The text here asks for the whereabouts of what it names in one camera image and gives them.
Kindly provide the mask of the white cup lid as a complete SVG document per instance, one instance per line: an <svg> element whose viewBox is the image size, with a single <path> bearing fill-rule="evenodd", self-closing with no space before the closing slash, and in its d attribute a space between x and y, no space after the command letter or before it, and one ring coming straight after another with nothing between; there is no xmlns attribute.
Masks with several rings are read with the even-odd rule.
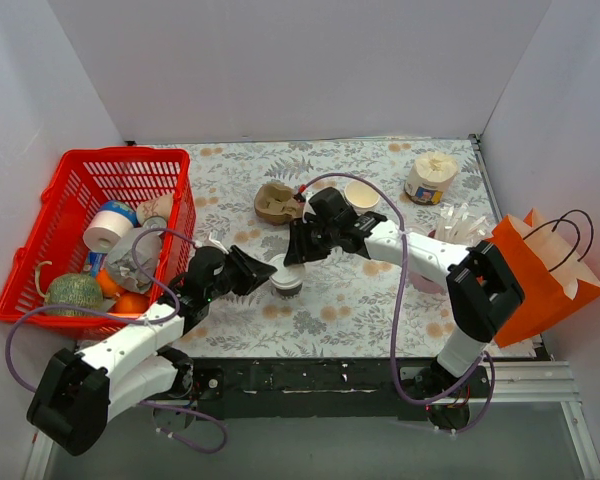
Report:
<svg viewBox="0 0 600 480"><path fill-rule="evenodd" d="M304 281L306 268L304 265L284 265L284 254L274 256L270 265L276 268L276 272L270 277L270 281L281 284L290 284L295 281Z"/></svg>

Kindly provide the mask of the stack of paper cups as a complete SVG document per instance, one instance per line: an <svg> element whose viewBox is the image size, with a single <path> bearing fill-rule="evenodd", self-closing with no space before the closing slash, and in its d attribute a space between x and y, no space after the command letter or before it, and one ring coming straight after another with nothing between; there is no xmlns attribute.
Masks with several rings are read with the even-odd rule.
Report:
<svg viewBox="0 0 600 480"><path fill-rule="evenodd" d="M373 210L380 200L373 188L358 180L351 180L346 185L344 198L359 214Z"/></svg>

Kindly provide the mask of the black paper coffee cup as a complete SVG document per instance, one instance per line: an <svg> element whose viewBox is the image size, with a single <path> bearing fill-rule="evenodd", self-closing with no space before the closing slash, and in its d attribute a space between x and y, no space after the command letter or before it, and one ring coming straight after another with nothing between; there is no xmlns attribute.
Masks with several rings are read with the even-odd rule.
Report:
<svg viewBox="0 0 600 480"><path fill-rule="evenodd" d="M271 281L274 292L283 299L296 297L302 290L303 282L295 281L290 284L281 284Z"/></svg>

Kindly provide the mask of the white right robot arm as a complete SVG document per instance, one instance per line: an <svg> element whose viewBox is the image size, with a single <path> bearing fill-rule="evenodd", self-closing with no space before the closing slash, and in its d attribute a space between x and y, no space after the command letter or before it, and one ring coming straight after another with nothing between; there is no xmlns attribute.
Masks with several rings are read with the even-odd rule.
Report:
<svg viewBox="0 0 600 480"><path fill-rule="evenodd" d="M417 402L455 397L469 384L485 347L523 304L524 291L500 250L489 241L473 247L408 233L376 212L357 213L334 188L305 203L290 224L285 266L323 260L335 248L400 267L443 288L456 324L410 392Z"/></svg>

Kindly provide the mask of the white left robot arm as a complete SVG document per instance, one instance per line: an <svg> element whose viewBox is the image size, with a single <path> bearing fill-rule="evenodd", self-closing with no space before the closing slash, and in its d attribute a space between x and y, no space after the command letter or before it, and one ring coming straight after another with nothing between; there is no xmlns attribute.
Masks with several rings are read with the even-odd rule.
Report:
<svg viewBox="0 0 600 480"><path fill-rule="evenodd" d="M65 451L90 449L117 415L165 395L194 394L194 362L172 347L208 315L213 300L248 295L276 268L233 246L200 248L187 270L138 318L109 338L77 353L67 349L49 361L28 408L27 420Z"/></svg>

